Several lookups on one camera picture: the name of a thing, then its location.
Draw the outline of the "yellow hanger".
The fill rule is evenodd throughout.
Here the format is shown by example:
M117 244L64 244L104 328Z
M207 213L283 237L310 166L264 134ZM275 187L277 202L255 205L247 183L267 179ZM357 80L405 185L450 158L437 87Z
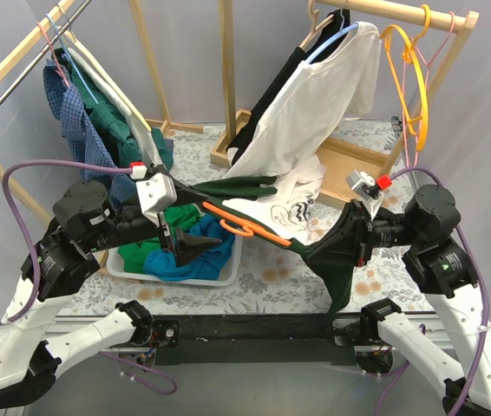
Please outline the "yellow hanger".
M391 24L388 26L383 33L380 35L380 39L383 41L383 46L385 50L385 55L388 59L390 66L390 73L392 75L393 81L396 85L396 91L398 93L398 98L401 103L401 108L403 111L403 120L406 122L406 126L411 135L416 137L416 151L420 152L424 149L426 145L426 140L429 132L429 102L427 96L427 82L426 78L423 76L421 64L419 62L416 45L420 38L424 37L430 26L430 7L427 4L421 6L424 11L424 23L422 26L422 31L415 37L410 38L407 33L397 24ZM404 49L402 54L403 62L406 65L412 65L415 70L416 81L419 89L420 104L421 108L419 113L412 116L409 113L409 109L405 100L404 86L400 82L396 68L390 53L393 32L397 32L403 39Z

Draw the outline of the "dark green t shirt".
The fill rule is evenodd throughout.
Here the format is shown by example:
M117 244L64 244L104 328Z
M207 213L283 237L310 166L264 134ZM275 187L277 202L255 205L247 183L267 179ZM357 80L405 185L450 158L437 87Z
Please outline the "dark green t shirt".
M311 214L324 181L325 167L314 155L280 177L234 177L199 183L193 189L209 196L209 203L263 226L291 241L287 250L299 254L325 284L334 314L350 302L354 266L322 263L310 267L305 259L322 239Z

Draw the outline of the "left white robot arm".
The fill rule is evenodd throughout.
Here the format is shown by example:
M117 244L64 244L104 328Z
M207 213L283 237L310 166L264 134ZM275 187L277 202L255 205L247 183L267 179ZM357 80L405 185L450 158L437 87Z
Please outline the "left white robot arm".
M174 180L161 167L128 168L136 199L115 208L97 180L74 183L54 204L46 234L29 246L16 291L0 321L0 410L27 406L43 397L68 369L106 348L130 343L155 348L163 335L137 301L121 302L99 321L49 338L57 314L100 268L95 253L157 237L185 265L217 244L171 228L172 205L200 204L204 192Z

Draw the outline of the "orange hanger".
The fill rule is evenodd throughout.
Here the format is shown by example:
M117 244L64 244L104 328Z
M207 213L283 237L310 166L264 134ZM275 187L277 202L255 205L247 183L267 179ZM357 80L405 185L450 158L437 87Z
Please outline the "orange hanger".
M263 226L255 224L247 219L227 212L211 203L202 202L201 207L205 211L219 218L219 225L226 231L241 237L262 237L281 247L289 247L291 241L281 238L279 235L266 230Z

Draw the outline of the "teal blue t shirt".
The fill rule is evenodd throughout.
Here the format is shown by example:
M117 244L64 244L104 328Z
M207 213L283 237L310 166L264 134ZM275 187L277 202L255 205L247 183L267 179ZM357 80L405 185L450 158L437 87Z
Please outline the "teal blue t shirt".
M165 282L180 282L189 279L216 281L232 254L235 235L219 225L219 220L204 215L188 233L197 237L213 237L222 240L217 247L207 250L191 263L177 267L173 254L152 251L144 261L143 271Z

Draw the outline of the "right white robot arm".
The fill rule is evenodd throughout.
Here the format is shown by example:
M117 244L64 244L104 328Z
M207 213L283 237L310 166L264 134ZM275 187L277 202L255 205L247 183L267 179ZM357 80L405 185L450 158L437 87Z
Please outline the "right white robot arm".
M389 298L362 308L359 337L400 352L433 386L446 413L491 415L491 321L476 265L451 236L460 221L454 196L440 185L420 187L399 214L381 208L371 216L352 200L305 261L324 280L331 310L337 311L339 284L375 248L406 247L405 269L440 318L456 357L437 347Z

